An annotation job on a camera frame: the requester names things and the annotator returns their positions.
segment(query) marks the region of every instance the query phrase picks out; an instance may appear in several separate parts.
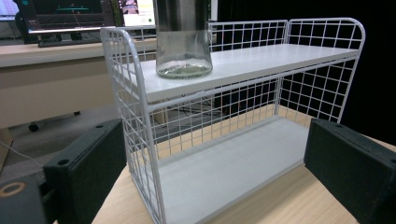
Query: screen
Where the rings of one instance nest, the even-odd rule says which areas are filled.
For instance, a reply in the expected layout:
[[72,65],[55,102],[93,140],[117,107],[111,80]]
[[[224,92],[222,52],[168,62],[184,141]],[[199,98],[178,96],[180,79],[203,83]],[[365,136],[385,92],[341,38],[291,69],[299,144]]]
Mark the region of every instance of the screen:
[[17,0],[30,35],[98,31],[115,26],[111,0]]
[[155,25],[153,0],[118,0],[123,26]]
[[18,6],[13,0],[0,1],[0,21],[14,21],[18,11]]

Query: white wire shelf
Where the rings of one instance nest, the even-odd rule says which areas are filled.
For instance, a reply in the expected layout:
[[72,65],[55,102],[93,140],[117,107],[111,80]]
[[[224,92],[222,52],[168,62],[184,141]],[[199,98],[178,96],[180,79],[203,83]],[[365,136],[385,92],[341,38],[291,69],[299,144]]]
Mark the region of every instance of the white wire shelf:
[[301,164],[311,118],[340,122],[365,40],[350,18],[209,29],[213,71],[192,79],[158,77],[128,28],[101,30],[128,166],[156,223],[207,222]]

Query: metal wire frame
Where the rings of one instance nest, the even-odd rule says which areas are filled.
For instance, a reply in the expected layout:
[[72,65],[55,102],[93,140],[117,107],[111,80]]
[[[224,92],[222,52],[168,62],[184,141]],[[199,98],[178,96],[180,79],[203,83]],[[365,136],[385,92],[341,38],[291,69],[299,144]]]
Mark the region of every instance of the metal wire frame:
[[[311,118],[339,122],[359,60],[340,59],[219,86],[199,97],[181,95],[149,103],[140,61],[152,59],[155,50],[144,41],[141,46],[134,43],[134,38],[147,38],[146,28],[137,29],[141,36],[131,35],[136,28],[102,29],[101,36],[124,120],[128,166],[157,223],[166,223],[158,161],[272,116],[302,119],[305,127]],[[212,52],[274,44],[361,50],[365,40],[362,25],[350,18],[213,22],[208,34]],[[167,118],[158,121],[162,115]]]

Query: keyboard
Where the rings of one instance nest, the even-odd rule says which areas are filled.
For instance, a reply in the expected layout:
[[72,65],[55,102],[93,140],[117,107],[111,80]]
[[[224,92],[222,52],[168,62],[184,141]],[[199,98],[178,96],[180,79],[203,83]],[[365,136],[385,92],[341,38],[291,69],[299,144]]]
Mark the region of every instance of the keyboard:
[[50,47],[61,47],[61,46],[71,46],[71,45],[82,45],[82,44],[96,44],[101,43],[99,38],[89,38],[80,40],[63,40],[63,41],[48,41],[41,40],[38,42],[39,48],[50,48]]

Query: glass jar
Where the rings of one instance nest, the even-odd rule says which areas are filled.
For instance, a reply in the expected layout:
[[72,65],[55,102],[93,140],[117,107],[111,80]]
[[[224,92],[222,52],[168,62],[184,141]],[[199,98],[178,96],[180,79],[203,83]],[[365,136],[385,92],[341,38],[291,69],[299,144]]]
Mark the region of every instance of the glass jar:
[[209,74],[213,65],[207,32],[207,0],[154,0],[154,6],[157,74],[169,78]]

